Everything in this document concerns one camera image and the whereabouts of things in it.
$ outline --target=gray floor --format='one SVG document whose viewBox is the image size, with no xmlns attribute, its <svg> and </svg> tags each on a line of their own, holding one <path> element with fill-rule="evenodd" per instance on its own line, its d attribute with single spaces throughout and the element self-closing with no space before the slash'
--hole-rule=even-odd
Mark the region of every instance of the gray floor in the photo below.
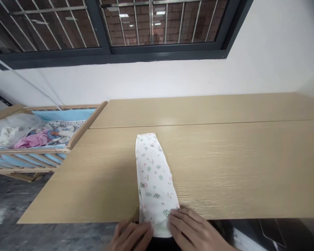
<svg viewBox="0 0 314 251">
<path fill-rule="evenodd" d="M 28 183 L 0 175 L 0 251 L 105 250 L 115 223 L 16 224 L 50 177 Z"/>
</svg>

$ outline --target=hand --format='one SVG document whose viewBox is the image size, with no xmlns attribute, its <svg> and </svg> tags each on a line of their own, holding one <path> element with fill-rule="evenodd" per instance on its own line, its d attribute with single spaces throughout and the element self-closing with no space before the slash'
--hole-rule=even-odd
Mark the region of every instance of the hand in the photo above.
<svg viewBox="0 0 314 251">
<path fill-rule="evenodd" d="M 208 221 L 192 210 L 172 209 L 168 221 L 170 232 L 182 251 L 236 250 Z"/>
<path fill-rule="evenodd" d="M 153 234 L 154 230 L 149 222 L 137 225 L 132 222 L 122 221 L 116 225 L 113 239 L 107 251 L 145 251 Z"/>
</svg>

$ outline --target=table top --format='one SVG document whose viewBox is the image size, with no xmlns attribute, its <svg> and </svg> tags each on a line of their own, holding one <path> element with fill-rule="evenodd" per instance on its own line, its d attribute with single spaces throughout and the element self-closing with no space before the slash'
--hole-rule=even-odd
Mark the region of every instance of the table top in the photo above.
<svg viewBox="0 0 314 251">
<path fill-rule="evenodd" d="M 18 223 L 136 217 L 137 134 L 154 132 L 181 206 L 206 219 L 314 217 L 314 120 L 89 129 Z"/>
<path fill-rule="evenodd" d="M 111 100 L 95 128 L 314 119 L 314 99 L 295 93 Z"/>
</svg>

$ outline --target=polka dot fabric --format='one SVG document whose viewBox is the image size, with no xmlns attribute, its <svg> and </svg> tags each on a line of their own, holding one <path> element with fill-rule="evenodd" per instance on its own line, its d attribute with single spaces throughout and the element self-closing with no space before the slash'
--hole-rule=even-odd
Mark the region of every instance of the polka dot fabric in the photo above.
<svg viewBox="0 0 314 251">
<path fill-rule="evenodd" d="M 171 209 L 179 209 L 179 202 L 170 168 L 155 133 L 137 135 L 135 151 L 140 223 L 150 221 L 154 237 L 171 237 L 167 218 Z"/>
<path fill-rule="evenodd" d="M 86 120 L 77 120 L 77 121 L 62 121 L 62 120 L 52 120 L 48 123 L 53 127 L 53 129 L 57 129 L 60 127 L 68 127 L 68 126 L 74 126 L 74 128 L 77 130 L 81 128 L 83 123 L 85 123 Z"/>
</svg>

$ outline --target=cable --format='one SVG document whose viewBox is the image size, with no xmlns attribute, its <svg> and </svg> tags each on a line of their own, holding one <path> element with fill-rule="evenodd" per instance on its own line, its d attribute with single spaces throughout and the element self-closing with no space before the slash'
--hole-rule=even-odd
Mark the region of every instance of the cable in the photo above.
<svg viewBox="0 0 314 251">
<path fill-rule="evenodd" d="M 0 60 L 0 64 L 2 64 L 4 67 L 6 67 L 8 70 L 10 70 L 11 72 L 13 72 L 15 75 L 17 75 L 19 78 L 23 79 L 25 82 L 27 82 L 30 86 L 34 87 L 36 90 L 38 90 L 40 93 L 42 93 L 44 96 L 46 96 L 47 98 L 49 98 L 55 105 L 56 107 L 61 111 L 62 109 L 57 105 L 57 103 L 53 100 L 52 97 L 50 97 L 48 94 L 46 94 L 44 91 L 42 91 L 40 88 L 38 88 L 36 85 L 34 85 L 33 83 L 31 83 L 28 79 L 26 79 L 25 77 L 23 77 L 21 74 L 19 74 L 17 71 L 15 71 L 14 69 L 12 69 L 11 67 L 9 67 L 7 64 L 5 64 L 4 62 L 2 62 Z"/>
<path fill-rule="evenodd" d="M 275 246 L 276 250 L 279 251 L 278 244 L 275 241 L 273 241 L 273 246 Z"/>
</svg>

